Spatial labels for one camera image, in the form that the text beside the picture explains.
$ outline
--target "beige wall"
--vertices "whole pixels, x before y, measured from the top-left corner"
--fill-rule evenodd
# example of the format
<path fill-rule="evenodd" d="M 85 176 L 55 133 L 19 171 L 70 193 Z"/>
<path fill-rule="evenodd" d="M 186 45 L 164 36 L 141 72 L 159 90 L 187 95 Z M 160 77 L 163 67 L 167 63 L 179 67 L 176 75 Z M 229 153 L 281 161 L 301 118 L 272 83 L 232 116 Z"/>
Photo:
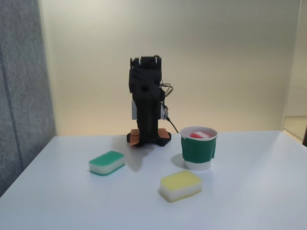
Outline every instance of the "beige wall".
<path fill-rule="evenodd" d="M 162 57 L 178 129 L 280 129 L 299 0 L 39 0 L 59 135 L 126 134 L 130 57 Z M 160 122 L 174 132 L 166 122 Z"/>
<path fill-rule="evenodd" d="M 286 116 L 307 116 L 307 0 L 302 0 Z"/>

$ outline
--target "green sponge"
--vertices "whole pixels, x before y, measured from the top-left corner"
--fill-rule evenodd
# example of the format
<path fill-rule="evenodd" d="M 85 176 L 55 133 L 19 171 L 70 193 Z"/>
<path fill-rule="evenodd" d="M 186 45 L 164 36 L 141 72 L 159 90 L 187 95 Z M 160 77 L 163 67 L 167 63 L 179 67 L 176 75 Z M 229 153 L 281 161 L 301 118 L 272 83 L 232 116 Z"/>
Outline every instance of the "green sponge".
<path fill-rule="evenodd" d="M 120 152 L 109 151 L 89 161 L 90 172 L 107 176 L 125 165 L 124 155 Z"/>

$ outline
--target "wall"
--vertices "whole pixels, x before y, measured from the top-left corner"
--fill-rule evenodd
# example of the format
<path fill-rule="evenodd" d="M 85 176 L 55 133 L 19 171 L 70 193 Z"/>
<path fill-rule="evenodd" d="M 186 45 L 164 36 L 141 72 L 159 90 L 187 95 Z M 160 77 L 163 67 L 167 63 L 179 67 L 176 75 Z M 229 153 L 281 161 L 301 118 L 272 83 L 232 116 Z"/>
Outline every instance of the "wall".
<path fill-rule="evenodd" d="M 302 6 L 297 27 L 295 54 L 286 116 L 307 116 L 307 0 Z"/>
<path fill-rule="evenodd" d="M 166 104 L 178 129 L 281 129 L 299 0 L 39 3 L 59 135 L 136 127 L 130 57 L 155 54 L 174 86 Z"/>
<path fill-rule="evenodd" d="M 0 196 L 55 135 L 36 0 L 0 0 Z"/>

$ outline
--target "cup rim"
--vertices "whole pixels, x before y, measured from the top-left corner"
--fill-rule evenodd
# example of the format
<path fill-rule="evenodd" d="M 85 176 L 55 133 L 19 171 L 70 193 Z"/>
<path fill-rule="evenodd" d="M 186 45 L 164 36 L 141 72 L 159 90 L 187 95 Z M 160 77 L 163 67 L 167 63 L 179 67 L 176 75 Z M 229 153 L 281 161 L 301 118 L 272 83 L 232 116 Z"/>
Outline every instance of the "cup rim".
<path fill-rule="evenodd" d="M 211 137 L 211 138 L 191 138 L 189 136 L 186 136 L 186 135 L 182 134 L 182 131 L 186 131 L 187 129 L 191 129 L 191 128 L 210 130 L 210 131 L 215 132 L 216 135 L 214 137 Z M 185 128 L 183 128 L 180 131 L 180 134 L 181 134 L 182 138 L 184 138 L 184 139 L 189 138 L 189 139 L 198 140 L 198 141 L 209 141 L 209 140 L 213 140 L 213 139 L 217 138 L 217 136 L 218 136 L 218 133 L 217 133 L 216 130 L 214 130 L 213 128 L 204 127 L 204 126 L 189 126 L 189 127 L 185 127 Z"/>

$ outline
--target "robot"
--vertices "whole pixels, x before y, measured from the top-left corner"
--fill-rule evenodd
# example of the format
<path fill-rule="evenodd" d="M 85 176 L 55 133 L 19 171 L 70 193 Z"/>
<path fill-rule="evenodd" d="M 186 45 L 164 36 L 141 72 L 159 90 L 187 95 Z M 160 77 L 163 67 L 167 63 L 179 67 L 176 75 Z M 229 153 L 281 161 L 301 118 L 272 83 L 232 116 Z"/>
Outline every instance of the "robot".
<path fill-rule="evenodd" d="M 146 143 L 165 146 L 171 140 L 169 132 L 169 138 L 161 138 L 158 133 L 159 119 L 171 122 L 165 98 L 173 90 L 170 84 L 162 81 L 161 65 L 162 60 L 159 56 L 130 59 L 129 90 L 133 99 L 132 119 L 137 120 L 140 134 L 136 147 Z M 130 133 L 127 134 L 127 142 L 130 142 Z"/>

